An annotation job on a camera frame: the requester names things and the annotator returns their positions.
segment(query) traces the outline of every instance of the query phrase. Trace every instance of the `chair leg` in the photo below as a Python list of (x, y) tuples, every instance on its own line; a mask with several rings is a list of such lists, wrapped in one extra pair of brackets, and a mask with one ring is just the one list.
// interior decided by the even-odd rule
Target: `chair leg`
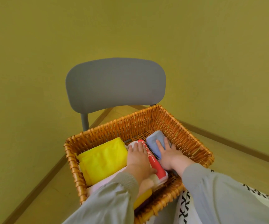
[(89, 119), (88, 114), (80, 114), (81, 123), (82, 123), (82, 130), (87, 131), (89, 129)]

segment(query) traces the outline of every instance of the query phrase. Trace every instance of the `person's left hand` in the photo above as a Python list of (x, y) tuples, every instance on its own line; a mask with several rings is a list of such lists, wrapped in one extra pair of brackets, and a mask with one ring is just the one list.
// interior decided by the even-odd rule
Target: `person's left hand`
[(156, 169), (150, 167), (147, 151), (142, 142), (135, 143), (133, 147), (129, 146), (127, 167), (123, 172), (132, 174), (139, 185), (144, 179), (157, 172)]

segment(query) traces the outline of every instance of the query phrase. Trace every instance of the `blue cloth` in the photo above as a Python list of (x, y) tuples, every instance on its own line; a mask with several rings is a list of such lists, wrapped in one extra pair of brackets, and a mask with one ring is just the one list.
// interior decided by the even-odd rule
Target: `blue cloth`
[(149, 148), (157, 156), (158, 159), (161, 159), (161, 154), (156, 144), (156, 140), (159, 140), (163, 148), (166, 149), (164, 139), (165, 139), (165, 135), (161, 131), (155, 131), (153, 134), (149, 135), (146, 138), (146, 142)]

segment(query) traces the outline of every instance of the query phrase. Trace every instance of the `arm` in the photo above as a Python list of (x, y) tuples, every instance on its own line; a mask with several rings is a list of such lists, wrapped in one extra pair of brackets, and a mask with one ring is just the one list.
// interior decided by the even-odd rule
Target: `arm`
[(100, 187), (63, 224), (128, 224), (134, 222), (133, 204), (139, 185), (155, 173), (142, 143), (128, 149), (127, 167)]
[(269, 223), (269, 207), (263, 205), (239, 182), (204, 168), (169, 146), (166, 150), (157, 142), (162, 153), (161, 164), (174, 169), (194, 198), (196, 211), (202, 223)]

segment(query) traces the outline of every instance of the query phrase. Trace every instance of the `wicker basket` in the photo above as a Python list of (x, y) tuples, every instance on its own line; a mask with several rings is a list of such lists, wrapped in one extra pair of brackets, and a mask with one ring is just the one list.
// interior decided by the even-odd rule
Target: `wicker basket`
[[(131, 139), (146, 140), (154, 131), (161, 130), (175, 144), (178, 150), (204, 167), (209, 167), (214, 156), (198, 139), (161, 105), (154, 105), (125, 117), (115, 119), (78, 135), (68, 138), (65, 152), (74, 177), (80, 203), (87, 199), (87, 186), (79, 170), (78, 160), (74, 153), (80, 154), (102, 143), (120, 137), (123, 141)], [(172, 202), (184, 189), (181, 178), (168, 171), (169, 179), (165, 186), (152, 195), (151, 202), (135, 217), (134, 223), (143, 224), (152, 215), (157, 215), (169, 202)]]

